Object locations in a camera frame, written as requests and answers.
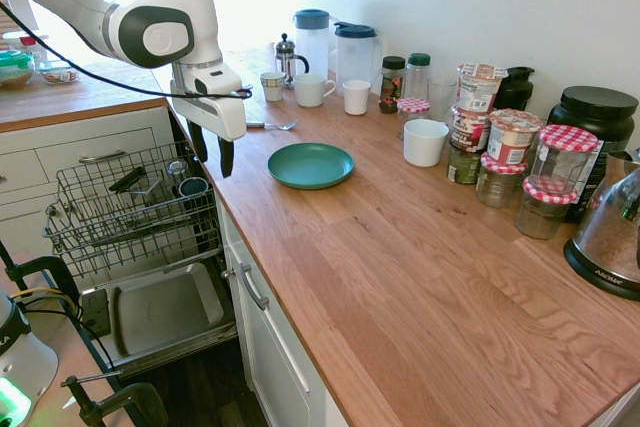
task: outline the teal plate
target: teal plate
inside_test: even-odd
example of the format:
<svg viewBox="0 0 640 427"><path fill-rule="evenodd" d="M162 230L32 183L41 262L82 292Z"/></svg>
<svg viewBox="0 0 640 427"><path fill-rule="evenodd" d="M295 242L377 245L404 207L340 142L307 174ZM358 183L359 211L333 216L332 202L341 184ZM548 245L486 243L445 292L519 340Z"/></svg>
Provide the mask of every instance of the teal plate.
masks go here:
<svg viewBox="0 0 640 427"><path fill-rule="evenodd" d="M318 190L339 184L353 171L353 157L327 144L301 143L277 150L267 167L273 177L294 189Z"/></svg>

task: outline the wire basket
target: wire basket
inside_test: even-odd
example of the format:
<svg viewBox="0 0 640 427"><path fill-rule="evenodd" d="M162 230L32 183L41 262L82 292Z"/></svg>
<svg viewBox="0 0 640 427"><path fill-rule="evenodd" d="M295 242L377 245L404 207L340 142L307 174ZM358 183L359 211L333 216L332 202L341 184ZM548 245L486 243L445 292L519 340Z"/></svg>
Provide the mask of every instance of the wire basket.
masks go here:
<svg viewBox="0 0 640 427"><path fill-rule="evenodd" d="M202 181L206 191L180 193L197 168L192 157L188 144L178 142L59 171L57 200L44 228L54 255L73 276L84 277L130 261L171 267L219 248L208 182ZM176 162L184 168L169 173ZM118 186L132 176L133 182Z"/></svg>

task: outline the white cabinet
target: white cabinet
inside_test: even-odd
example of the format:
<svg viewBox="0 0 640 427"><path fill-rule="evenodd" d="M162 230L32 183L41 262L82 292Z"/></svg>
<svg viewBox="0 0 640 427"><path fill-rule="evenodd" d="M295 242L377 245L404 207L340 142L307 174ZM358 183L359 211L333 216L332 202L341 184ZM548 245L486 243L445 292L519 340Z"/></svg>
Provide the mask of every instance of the white cabinet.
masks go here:
<svg viewBox="0 0 640 427"><path fill-rule="evenodd" d="M219 199L245 377L271 427L346 427L333 398Z"/></svg>
<svg viewBox="0 0 640 427"><path fill-rule="evenodd" d="M46 208L55 201L56 173L99 158L173 142L163 107L0 134L0 240L10 254L51 254L43 238Z"/></svg>

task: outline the stainless steel kettle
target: stainless steel kettle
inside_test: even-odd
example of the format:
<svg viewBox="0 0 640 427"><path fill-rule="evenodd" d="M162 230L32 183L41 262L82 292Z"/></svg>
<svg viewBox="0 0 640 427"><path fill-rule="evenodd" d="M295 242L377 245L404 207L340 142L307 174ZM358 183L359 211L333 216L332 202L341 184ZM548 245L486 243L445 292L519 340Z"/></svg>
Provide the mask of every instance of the stainless steel kettle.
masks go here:
<svg viewBox="0 0 640 427"><path fill-rule="evenodd" d="M564 246L565 258L578 274L632 300L640 300L639 168L638 151L607 154L605 178Z"/></svg>

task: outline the black container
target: black container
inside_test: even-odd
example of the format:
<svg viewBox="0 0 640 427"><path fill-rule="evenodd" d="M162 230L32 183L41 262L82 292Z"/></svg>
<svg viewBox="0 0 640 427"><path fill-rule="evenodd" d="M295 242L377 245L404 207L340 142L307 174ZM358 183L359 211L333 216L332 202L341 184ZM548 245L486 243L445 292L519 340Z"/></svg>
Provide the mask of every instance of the black container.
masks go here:
<svg viewBox="0 0 640 427"><path fill-rule="evenodd" d="M602 87L567 87L560 104L549 115L550 124L579 127L600 140L585 165L576 188L580 195L577 203L569 207L565 222L579 222L593 192L604 178L607 152L624 150L633 133L631 116L638 100L617 90Z"/></svg>
<svg viewBox="0 0 640 427"><path fill-rule="evenodd" d="M535 70L531 67L510 67L507 72L509 76L500 82L493 108L524 110L533 93L533 84L529 82L529 76Z"/></svg>

